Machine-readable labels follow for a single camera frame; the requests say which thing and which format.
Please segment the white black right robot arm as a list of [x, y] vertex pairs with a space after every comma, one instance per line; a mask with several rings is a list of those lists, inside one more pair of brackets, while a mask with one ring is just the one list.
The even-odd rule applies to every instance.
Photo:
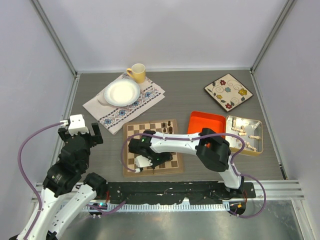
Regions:
[[202, 164], [221, 176], [226, 193], [233, 198], [244, 192], [244, 177], [237, 170], [230, 143], [224, 136], [231, 133], [216, 133], [210, 128], [191, 134], [168, 134], [153, 130], [136, 133], [128, 137], [128, 151], [136, 154], [133, 171], [138, 173], [144, 168], [155, 168], [173, 159], [172, 153], [196, 156]]

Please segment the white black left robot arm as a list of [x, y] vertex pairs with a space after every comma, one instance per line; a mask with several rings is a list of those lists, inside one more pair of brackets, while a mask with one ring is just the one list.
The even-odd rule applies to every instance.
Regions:
[[58, 240], [68, 226], [93, 199], [102, 199], [107, 192], [107, 181], [96, 173], [89, 173], [69, 202], [62, 203], [72, 192], [82, 174], [89, 168], [91, 148], [103, 143], [98, 123], [88, 129], [75, 129], [70, 120], [60, 123], [58, 134], [64, 146], [58, 161], [49, 168], [41, 192], [31, 187], [38, 200], [30, 219], [14, 240]]

